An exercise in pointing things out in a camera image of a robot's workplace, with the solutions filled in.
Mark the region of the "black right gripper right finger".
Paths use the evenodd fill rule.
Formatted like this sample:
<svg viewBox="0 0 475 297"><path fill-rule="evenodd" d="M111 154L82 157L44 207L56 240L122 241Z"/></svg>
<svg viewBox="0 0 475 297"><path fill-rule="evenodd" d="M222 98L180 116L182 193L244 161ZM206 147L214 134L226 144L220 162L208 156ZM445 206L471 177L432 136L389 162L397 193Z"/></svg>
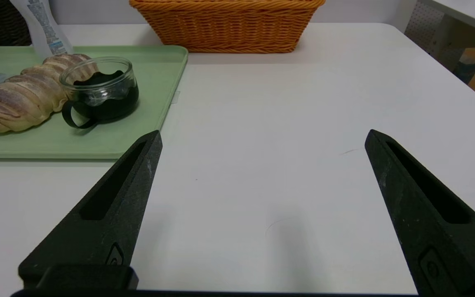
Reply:
<svg viewBox="0 0 475 297"><path fill-rule="evenodd" d="M364 142L420 296L475 296L475 211L397 141L370 130Z"/></svg>

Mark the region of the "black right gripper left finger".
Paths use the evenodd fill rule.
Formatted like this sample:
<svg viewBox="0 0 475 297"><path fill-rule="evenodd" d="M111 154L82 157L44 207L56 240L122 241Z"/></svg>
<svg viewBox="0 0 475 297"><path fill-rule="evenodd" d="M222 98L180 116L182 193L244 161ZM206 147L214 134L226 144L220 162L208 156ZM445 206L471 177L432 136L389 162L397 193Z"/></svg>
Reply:
<svg viewBox="0 0 475 297"><path fill-rule="evenodd" d="M137 139L21 262L25 288L136 288L130 266L162 152Z"/></svg>

